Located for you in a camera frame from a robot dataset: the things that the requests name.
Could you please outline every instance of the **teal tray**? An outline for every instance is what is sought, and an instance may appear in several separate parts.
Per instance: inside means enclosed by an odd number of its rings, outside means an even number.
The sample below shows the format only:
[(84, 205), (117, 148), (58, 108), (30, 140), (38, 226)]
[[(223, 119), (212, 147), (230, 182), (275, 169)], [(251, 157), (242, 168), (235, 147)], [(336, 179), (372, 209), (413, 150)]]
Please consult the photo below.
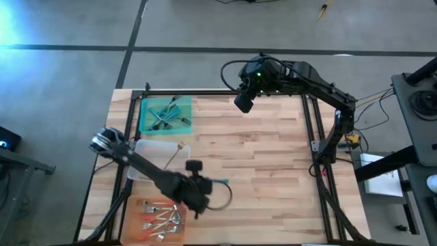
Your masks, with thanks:
[[(170, 119), (165, 120), (166, 123), (170, 124), (172, 129), (163, 129), (163, 126), (160, 130), (153, 131), (151, 126), (154, 123), (159, 122), (156, 116), (150, 113), (149, 109), (153, 109), (156, 113), (159, 113), (162, 109), (164, 109), (170, 102), (172, 97), (168, 98), (145, 98), (141, 101), (141, 115), (139, 122), (139, 130), (146, 135), (172, 135), (172, 134), (187, 134), (193, 131), (193, 124), (190, 126), (183, 123), (179, 119)], [(193, 108), (191, 105), (191, 97), (183, 96), (173, 102), (171, 105), (177, 105), (180, 109), (180, 113), (178, 118), (186, 118), (193, 122)]]

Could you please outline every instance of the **orange tray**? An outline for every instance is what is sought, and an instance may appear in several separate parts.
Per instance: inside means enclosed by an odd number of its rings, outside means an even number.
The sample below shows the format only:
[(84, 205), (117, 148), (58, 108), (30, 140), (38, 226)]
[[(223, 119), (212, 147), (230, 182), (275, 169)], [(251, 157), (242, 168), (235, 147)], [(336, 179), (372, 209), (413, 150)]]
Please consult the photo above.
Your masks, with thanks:
[[(171, 229), (175, 224), (168, 223), (168, 225), (163, 225), (159, 229), (143, 229), (144, 223), (152, 223), (154, 225), (159, 225), (165, 222), (165, 220), (154, 220), (154, 218), (166, 212), (166, 210), (157, 210), (154, 213), (144, 213), (143, 203), (147, 201), (150, 206), (157, 208), (169, 208), (175, 203), (168, 199), (153, 198), (153, 197), (143, 197), (139, 195), (132, 195), (128, 198), (128, 204), (126, 207), (126, 216), (124, 219), (122, 236), (120, 242), (123, 245), (183, 245), (184, 244), (184, 233), (185, 233), (185, 218), (186, 218), (186, 207), (184, 205), (178, 205), (178, 209), (174, 210), (175, 213), (181, 214), (182, 223), (179, 224), (180, 231), (178, 233), (167, 233), (164, 239), (160, 242), (157, 241), (156, 236), (149, 236), (150, 234), (156, 232), (162, 232), (163, 230)], [(165, 213), (165, 215), (160, 216), (160, 218), (169, 219), (173, 211)]]

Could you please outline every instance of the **concrete floor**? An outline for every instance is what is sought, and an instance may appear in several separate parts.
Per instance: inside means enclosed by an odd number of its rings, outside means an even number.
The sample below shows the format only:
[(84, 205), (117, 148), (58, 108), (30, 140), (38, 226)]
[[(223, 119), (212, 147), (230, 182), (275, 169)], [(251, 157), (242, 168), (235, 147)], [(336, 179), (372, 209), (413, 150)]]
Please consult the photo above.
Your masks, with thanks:
[[(338, 0), (316, 22), (323, 0), (224, 5), (213, 0), (149, 0), (137, 46), (238, 47), (342, 51), (437, 51), (437, 7), (431, 0)], [(3, 0), (0, 44), (127, 46), (140, 0)], [(123, 88), (224, 87), (219, 68), (255, 54), (134, 52)], [(393, 74), (412, 72), (431, 57), (275, 55), (304, 60), (342, 90), (360, 98), (388, 88)], [(88, 149), (105, 123), (124, 58), (117, 51), (0, 49), (0, 125), (23, 137), (19, 152), (56, 165), (36, 175), (28, 192), (31, 214), (19, 221), (16, 242), (69, 243), (76, 230), (96, 155)], [(226, 73), (230, 81), (238, 67)], [(391, 120), (365, 131), (370, 150), (410, 144), (394, 97)], [(378, 107), (357, 124), (383, 121)], [(426, 245), (423, 235), (397, 232), (400, 205), (365, 204), (373, 239)]]

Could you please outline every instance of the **wooden table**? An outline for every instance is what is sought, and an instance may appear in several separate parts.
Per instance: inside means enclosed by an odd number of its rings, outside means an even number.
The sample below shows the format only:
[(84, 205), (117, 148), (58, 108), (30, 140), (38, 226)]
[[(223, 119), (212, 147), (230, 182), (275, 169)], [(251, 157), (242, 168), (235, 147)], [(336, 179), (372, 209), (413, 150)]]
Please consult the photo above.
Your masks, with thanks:
[[(114, 91), (107, 126), (124, 129), (131, 92)], [(328, 130), (334, 109), (319, 104)], [(137, 122), (136, 108), (130, 136)], [(315, 178), (308, 173), (312, 160), (300, 96), (256, 98), (248, 114), (234, 105), (234, 96), (193, 96), (192, 134), (141, 137), (176, 143), (185, 139), (191, 145), (191, 158), (203, 161), (204, 176), (229, 179), (234, 192), (231, 205), (223, 211), (207, 210), (198, 220), (190, 214), (185, 243), (326, 242)], [(96, 168), (108, 162), (99, 157)], [(110, 165), (94, 176), (79, 239), (86, 238), (108, 211), (116, 169), (117, 165)], [(337, 161), (333, 171), (343, 211), (370, 238), (352, 165)], [(147, 182), (134, 182), (132, 194), (161, 196)], [(224, 201), (227, 196), (220, 190), (212, 198)], [(331, 210), (330, 217), (338, 238)]]

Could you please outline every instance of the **white object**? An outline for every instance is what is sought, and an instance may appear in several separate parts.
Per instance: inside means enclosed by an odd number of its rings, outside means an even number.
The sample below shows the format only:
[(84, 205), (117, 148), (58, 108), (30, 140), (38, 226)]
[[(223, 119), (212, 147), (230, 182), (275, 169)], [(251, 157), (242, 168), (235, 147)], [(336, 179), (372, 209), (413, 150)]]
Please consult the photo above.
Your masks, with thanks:
[[(147, 139), (138, 140), (135, 146), (135, 152), (153, 163), (155, 166), (163, 169), (170, 158), (178, 150), (177, 143), (170, 143), (165, 141), (154, 141)], [(168, 170), (178, 171), (183, 173), (185, 170), (185, 162), (190, 158), (191, 148), (188, 144), (184, 146), (176, 154), (175, 158), (167, 167)], [(137, 181), (151, 181), (148, 177), (138, 172), (135, 168), (129, 167), (128, 178)]]
[[(383, 156), (377, 156), (373, 154), (361, 154), (361, 166), (365, 166), (374, 161), (380, 160)], [(378, 177), (371, 178), (364, 181), (364, 187), (366, 193), (378, 194), (378, 195), (392, 195), (397, 197), (403, 197), (401, 182), (397, 170), (381, 174)]]
[(426, 184), (432, 192), (437, 193), (437, 174), (429, 176), (426, 180)]

